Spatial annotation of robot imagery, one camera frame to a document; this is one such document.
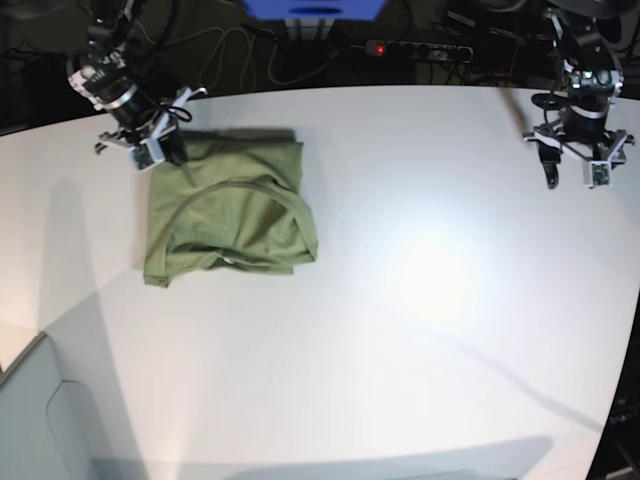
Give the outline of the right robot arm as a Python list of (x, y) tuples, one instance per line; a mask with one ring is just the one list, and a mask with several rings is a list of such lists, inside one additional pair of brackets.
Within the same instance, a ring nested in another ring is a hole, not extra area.
[(180, 125), (193, 116), (185, 104), (207, 93), (203, 86), (170, 92), (153, 64), (168, 46), (180, 3), (170, 3), (159, 38), (142, 51), (135, 45), (134, 29), (144, 8), (143, 1), (91, 1), (87, 46), (66, 66), (70, 87), (117, 123), (115, 131), (99, 135), (94, 153), (121, 148), (139, 171), (188, 161)]

